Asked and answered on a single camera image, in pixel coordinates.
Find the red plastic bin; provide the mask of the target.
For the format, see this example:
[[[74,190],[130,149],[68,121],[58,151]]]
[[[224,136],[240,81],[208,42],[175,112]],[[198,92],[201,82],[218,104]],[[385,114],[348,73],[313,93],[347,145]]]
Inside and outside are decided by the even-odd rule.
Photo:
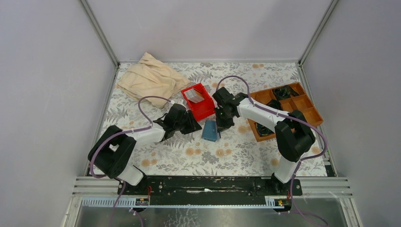
[[[186,91],[191,89],[196,90],[202,97],[203,100],[200,102],[192,102],[189,97],[185,94]],[[183,95],[184,100],[187,103],[187,106],[192,111],[194,118],[196,121],[203,120],[213,114],[215,114],[215,103],[213,98],[209,95],[208,91],[205,87],[201,84],[195,84],[191,87],[185,88],[181,90],[181,94]]]

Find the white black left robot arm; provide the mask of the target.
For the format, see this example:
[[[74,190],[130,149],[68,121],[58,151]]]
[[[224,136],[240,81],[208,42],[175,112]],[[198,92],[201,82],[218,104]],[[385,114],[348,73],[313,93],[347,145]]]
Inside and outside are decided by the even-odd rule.
[[[116,125],[106,129],[88,154],[89,172],[95,178],[108,177],[123,181],[135,194],[147,187],[145,174],[129,163],[135,148],[165,141],[178,131],[183,135],[201,130],[192,111],[181,104],[173,104],[162,117],[139,129],[123,130]]]

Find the wooden compartment tray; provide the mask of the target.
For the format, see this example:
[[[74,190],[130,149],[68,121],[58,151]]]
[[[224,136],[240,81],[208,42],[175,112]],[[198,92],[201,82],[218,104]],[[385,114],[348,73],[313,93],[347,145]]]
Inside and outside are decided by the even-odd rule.
[[[274,102],[273,107],[283,111],[299,110],[314,127],[323,123],[323,118],[299,82],[252,92],[251,97],[265,105]]]

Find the blue card holder wallet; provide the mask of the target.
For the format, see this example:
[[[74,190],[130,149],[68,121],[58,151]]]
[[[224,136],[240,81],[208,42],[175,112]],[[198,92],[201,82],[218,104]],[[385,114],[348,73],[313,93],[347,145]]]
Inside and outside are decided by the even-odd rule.
[[[203,140],[216,142],[220,139],[220,134],[218,132],[217,123],[213,120],[206,120],[203,127],[201,138]]]

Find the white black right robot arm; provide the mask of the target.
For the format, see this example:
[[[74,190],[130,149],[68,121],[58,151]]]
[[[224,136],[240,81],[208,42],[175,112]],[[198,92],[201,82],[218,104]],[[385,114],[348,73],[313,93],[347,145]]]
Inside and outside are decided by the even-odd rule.
[[[234,126],[234,118],[243,117],[271,130],[277,141],[281,158],[273,176],[271,188],[274,193],[283,195],[290,189],[296,166],[304,153],[315,143],[311,125],[301,111],[281,111],[254,100],[250,95],[233,95],[222,87],[213,94],[217,102],[215,108],[218,132]]]

